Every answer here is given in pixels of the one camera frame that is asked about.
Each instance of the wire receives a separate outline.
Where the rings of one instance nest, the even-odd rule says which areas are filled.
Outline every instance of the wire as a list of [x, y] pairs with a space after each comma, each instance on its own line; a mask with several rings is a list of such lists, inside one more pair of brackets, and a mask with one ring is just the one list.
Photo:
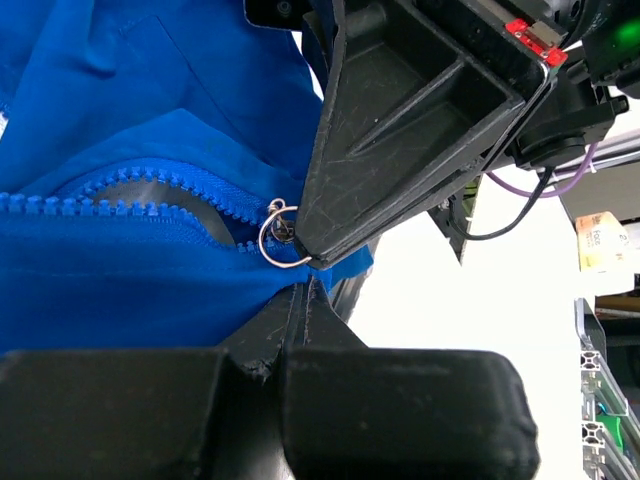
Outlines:
[[[580, 167], [578, 168], [578, 170], [576, 170], [575, 175], [569, 181], [569, 183], [567, 183], [562, 188], [558, 188], [558, 189], [554, 190], [553, 192], [543, 193], [542, 195], [540, 195], [540, 198], [555, 198], [555, 197], [559, 197], [560, 195], [564, 195], [569, 190], [571, 190], [573, 187], [575, 187], [578, 184], [578, 182], [580, 180], [582, 180], [582, 177], [584, 177], [585, 173], [587, 173], [587, 170], [589, 170], [589, 167], [591, 166], [591, 162], [593, 161], [593, 158], [596, 155], [596, 150], [597, 149], [598, 149], [598, 144], [597, 143], [594, 143], [589, 147], [589, 150], [587, 151], [587, 154], [585, 155], [584, 160], [580, 164]], [[532, 192], [525, 192], [524, 190], [520, 190], [519, 188], [516, 188], [516, 187], [514, 187], [512, 185], [509, 185], [507, 182], [502, 180], [500, 177], [498, 177], [493, 172], [487, 173], [487, 176], [491, 180], [496, 182], [498, 185], [500, 185], [502, 188], [507, 190], [508, 192], [514, 193], [514, 194], [519, 195], [521, 197], [530, 197], [533, 194]]]
[[535, 188], [535, 190], [531, 192], [531, 196], [529, 197], [529, 200], [527, 200], [527, 203], [525, 204], [524, 208], [522, 209], [520, 214], [517, 216], [517, 218], [510, 225], [507, 225], [505, 228], [498, 230], [497, 232], [489, 233], [486, 235], [471, 235], [470, 233], [466, 232], [465, 229], [462, 228], [456, 220], [455, 202], [452, 201], [452, 199], [449, 199], [449, 224], [465, 240], [482, 242], [482, 241], [493, 240], [494, 238], [501, 237], [502, 235], [509, 233], [511, 230], [516, 228], [520, 224], [520, 222], [522, 222], [524, 217], [527, 216], [527, 214], [531, 211], [531, 209], [536, 204], [536, 202], [540, 199], [540, 195], [542, 195], [542, 192], [544, 192], [544, 189], [547, 188], [547, 185], [549, 184], [549, 181], [551, 180], [552, 176], [553, 176], [553, 168], [545, 169], [544, 175], [540, 179], [540, 183], [538, 183], [538, 186]]

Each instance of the zipper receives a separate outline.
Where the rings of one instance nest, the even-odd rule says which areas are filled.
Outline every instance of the zipper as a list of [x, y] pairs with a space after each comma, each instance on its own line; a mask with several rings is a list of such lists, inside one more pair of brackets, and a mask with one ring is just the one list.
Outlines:
[[[123, 167], [117, 169], [111, 167], [110, 170], [101, 170], [104, 173], [93, 172], [70, 182], [59, 189], [56, 192], [58, 196], [54, 197], [26, 197], [22, 194], [9, 195], [0, 193], [0, 213], [55, 217], [128, 217], [134, 221], [144, 222], [179, 222], [195, 229], [203, 235], [203, 238], [208, 239], [208, 243], [213, 247], [234, 249], [233, 246], [217, 242], [200, 221], [186, 209], [167, 204], [156, 205], [150, 203], [142, 205], [133, 203], [129, 206], [120, 201], [114, 206], [108, 200], [101, 200], [97, 203], [93, 201], [93, 197], [98, 192], [110, 186], [144, 179], [147, 181], [157, 180], [159, 183], [169, 183], [171, 187], [188, 191], [201, 201], [215, 207], [221, 214], [250, 226], [259, 227], [268, 216], [269, 204], [267, 202], [208, 172], [203, 171], [203, 176], [209, 177], [212, 182], [207, 182], [206, 178], [205, 181], [198, 182], [188, 175], [155, 167]], [[233, 197], [242, 198], [242, 203], [234, 200]], [[258, 229], [256, 229], [256, 241], [237, 243], [235, 249], [240, 253], [260, 254], [257, 236]], [[270, 253], [293, 248], [290, 244], [276, 241], [271, 235], [266, 237], [265, 247]]]

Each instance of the key ring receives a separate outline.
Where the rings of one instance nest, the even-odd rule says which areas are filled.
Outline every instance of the key ring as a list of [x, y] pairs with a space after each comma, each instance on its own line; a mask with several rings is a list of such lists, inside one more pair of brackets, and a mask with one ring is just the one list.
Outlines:
[[[281, 205], [279, 208], [276, 208], [275, 205], [274, 205], [276, 200], [278, 200], [279, 201], [278, 203]], [[279, 261], [275, 260], [274, 258], [272, 258], [267, 253], [267, 249], [265, 248], [265, 245], [264, 245], [264, 239], [265, 239], [265, 236], [266, 236], [266, 233], [267, 233], [267, 229], [270, 229], [271, 226], [273, 225], [273, 223], [278, 218], [280, 218], [283, 213], [297, 212], [298, 211], [298, 207], [287, 207], [285, 205], [284, 201], [282, 201], [280, 199], [276, 199], [276, 200], [271, 202], [271, 205], [269, 206], [270, 215], [267, 217], [265, 222], [262, 224], [262, 227], [260, 227], [260, 235], [258, 236], [258, 248], [260, 249], [260, 253], [265, 258], [265, 260], [267, 262], [269, 262], [271, 265], [273, 265], [274, 267], [288, 269], [288, 268], [297, 268], [297, 267], [301, 267], [303, 265], [306, 265], [307, 263], [309, 263], [312, 260], [311, 257], [305, 257], [305, 258], [303, 258], [301, 260], [298, 260], [297, 262], [284, 263], [284, 262], [279, 262]]]

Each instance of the green object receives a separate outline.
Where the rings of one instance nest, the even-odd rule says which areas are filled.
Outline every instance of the green object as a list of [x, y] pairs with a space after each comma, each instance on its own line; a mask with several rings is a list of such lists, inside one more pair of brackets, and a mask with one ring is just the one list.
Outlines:
[[640, 18], [625, 23], [616, 31], [618, 45], [623, 48], [640, 44]]
[[604, 426], [609, 430], [609, 433], [613, 437], [613, 440], [616, 442], [616, 445], [620, 449], [620, 451], [624, 450], [624, 441], [622, 440], [622, 432], [620, 430], [620, 417], [612, 417], [611, 415], [598, 415], [596, 417], [598, 422], [604, 424]]

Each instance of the zipper teeth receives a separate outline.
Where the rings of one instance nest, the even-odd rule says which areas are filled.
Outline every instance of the zipper teeth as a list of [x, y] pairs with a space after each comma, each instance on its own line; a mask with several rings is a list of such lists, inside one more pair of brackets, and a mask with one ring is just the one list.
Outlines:
[[207, 202], [221, 213], [243, 223], [256, 226], [266, 219], [266, 215], [261, 217], [250, 208], [236, 205], [228, 199], [222, 198], [220, 195], [216, 195], [207, 190], [206, 187], [199, 185], [184, 175], [179, 175], [169, 170], [154, 167], [119, 168], [112, 174], [104, 175], [100, 180], [87, 182], [82, 187], [83, 193], [80, 195], [80, 200], [85, 197], [94, 197], [98, 192], [105, 190], [108, 187], [132, 181], [139, 182], [143, 179], [148, 182], [157, 180], [158, 183], [167, 183], [171, 187], [181, 188], [202, 201]]
[[[199, 233], [210, 239], [211, 243], [217, 247], [237, 249], [241, 253], [260, 252], [256, 242], [239, 243], [235, 247], [216, 242], [195, 215], [184, 208], [169, 206], [166, 203], [142, 205], [136, 202], [129, 207], [121, 200], [114, 207], [111, 206], [108, 200], [101, 200], [98, 205], [95, 205], [90, 198], [77, 200], [75, 198], [26, 197], [22, 194], [9, 195], [8, 193], [0, 193], [0, 213], [46, 215], [51, 217], [150, 217], [166, 219], [167, 221], [173, 220], [198, 230]], [[279, 249], [284, 245], [275, 242], [273, 238], [267, 237], [265, 246], [267, 249]]]

